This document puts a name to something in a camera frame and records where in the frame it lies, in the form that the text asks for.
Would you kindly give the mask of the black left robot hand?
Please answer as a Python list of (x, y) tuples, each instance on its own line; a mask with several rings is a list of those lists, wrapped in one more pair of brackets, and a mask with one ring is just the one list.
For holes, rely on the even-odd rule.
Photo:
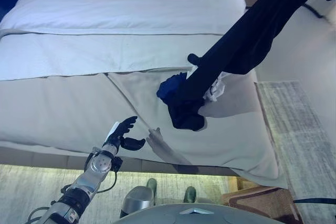
[(145, 139), (137, 140), (130, 137), (124, 137), (124, 135), (129, 133), (130, 130), (134, 127), (137, 118), (137, 116), (132, 116), (125, 119), (121, 123), (118, 123), (114, 131), (107, 136), (103, 146), (110, 144), (114, 145), (117, 149), (122, 147), (123, 149), (129, 151), (140, 150), (146, 143)]

